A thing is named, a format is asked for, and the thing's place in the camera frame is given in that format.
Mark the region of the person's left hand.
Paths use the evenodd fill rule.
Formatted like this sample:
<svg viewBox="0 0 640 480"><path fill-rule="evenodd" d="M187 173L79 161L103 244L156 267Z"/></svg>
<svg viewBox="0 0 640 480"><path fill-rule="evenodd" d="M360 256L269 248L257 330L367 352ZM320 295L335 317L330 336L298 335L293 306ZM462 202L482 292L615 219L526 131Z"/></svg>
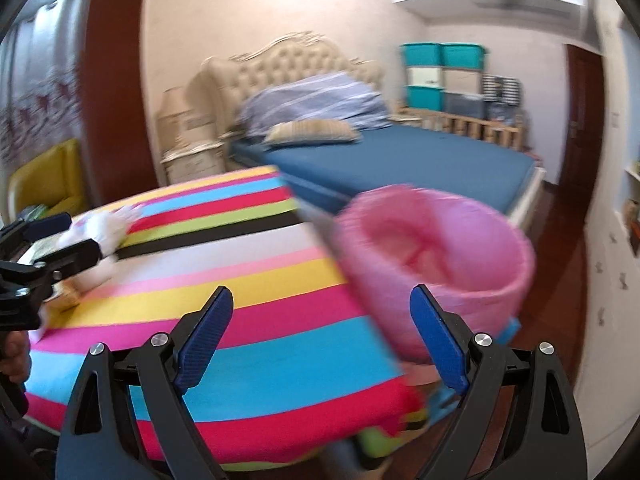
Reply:
<svg viewBox="0 0 640 480"><path fill-rule="evenodd" d="M14 384L24 384L32 370L30 341L27 332L1 335L1 373Z"/></svg>

